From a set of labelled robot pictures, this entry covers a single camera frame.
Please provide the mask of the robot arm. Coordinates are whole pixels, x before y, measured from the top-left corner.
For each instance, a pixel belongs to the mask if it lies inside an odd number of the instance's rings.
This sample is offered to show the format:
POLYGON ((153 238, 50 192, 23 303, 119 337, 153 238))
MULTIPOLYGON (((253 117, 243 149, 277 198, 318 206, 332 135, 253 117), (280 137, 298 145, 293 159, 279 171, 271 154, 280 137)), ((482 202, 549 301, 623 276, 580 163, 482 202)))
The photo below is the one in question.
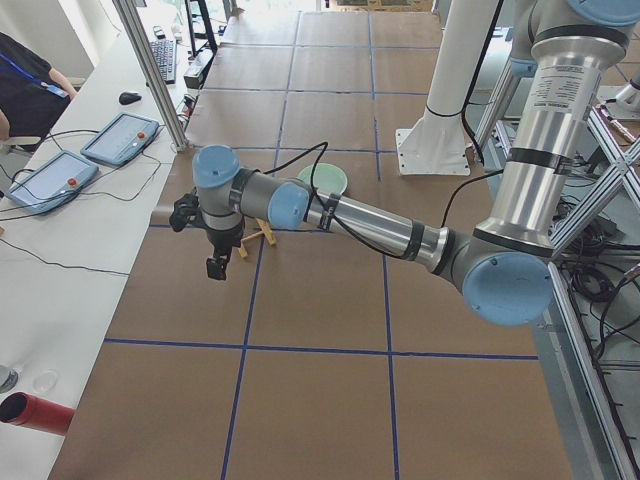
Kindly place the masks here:
POLYGON ((537 319, 553 296, 548 230, 603 73, 622 60, 639 20, 635 1, 531 1, 516 24, 511 61, 533 83, 489 217, 471 235, 244 168, 225 145, 193 158, 195 219, 214 247, 211 278, 224 279, 228 250, 248 217, 277 228, 302 223, 349 235, 415 261, 451 284, 497 325, 537 319))

